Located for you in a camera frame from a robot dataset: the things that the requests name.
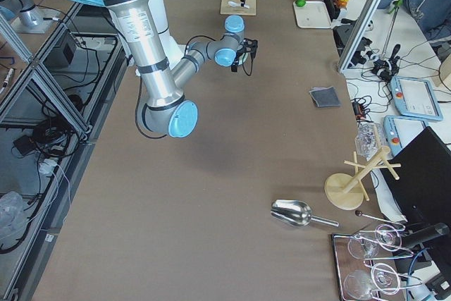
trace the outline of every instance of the tabletop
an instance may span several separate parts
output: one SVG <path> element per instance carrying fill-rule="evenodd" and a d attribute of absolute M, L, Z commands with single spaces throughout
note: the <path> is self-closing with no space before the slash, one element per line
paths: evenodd
<path fill-rule="evenodd" d="M 210 62 L 187 84 L 199 122 L 185 139 L 136 131 L 129 70 L 33 300 L 338 299 L 330 234 L 369 220 L 335 208 L 323 185 L 353 173 L 343 160 L 357 127 L 331 30 L 299 29 L 293 1 L 257 0 L 245 17 L 259 40 L 252 76 Z M 219 38 L 220 3 L 165 0 L 171 34 Z M 342 106 L 318 109 L 309 90 L 328 86 Z M 362 209 L 379 215 L 368 191 Z M 303 200 L 340 227 L 285 225 L 275 199 Z"/>

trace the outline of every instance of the computer screen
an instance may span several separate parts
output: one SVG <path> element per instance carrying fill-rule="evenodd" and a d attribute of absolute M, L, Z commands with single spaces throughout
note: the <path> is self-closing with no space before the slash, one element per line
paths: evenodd
<path fill-rule="evenodd" d="M 451 151 L 431 127 L 426 127 L 390 163 L 400 176 L 383 176 L 408 225 L 446 223 L 451 228 Z M 451 235 L 424 243 L 445 279 L 451 281 Z"/>

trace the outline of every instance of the metal scoop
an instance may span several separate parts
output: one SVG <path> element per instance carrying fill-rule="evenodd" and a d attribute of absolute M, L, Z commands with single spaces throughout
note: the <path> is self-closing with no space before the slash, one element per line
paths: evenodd
<path fill-rule="evenodd" d="M 299 200 L 276 200 L 271 206 L 271 215 L 292 226 L 306 226 L 310 221 L 338 227 L 337 221 L 320 218 L 311 214 L 310 206 Z"/>

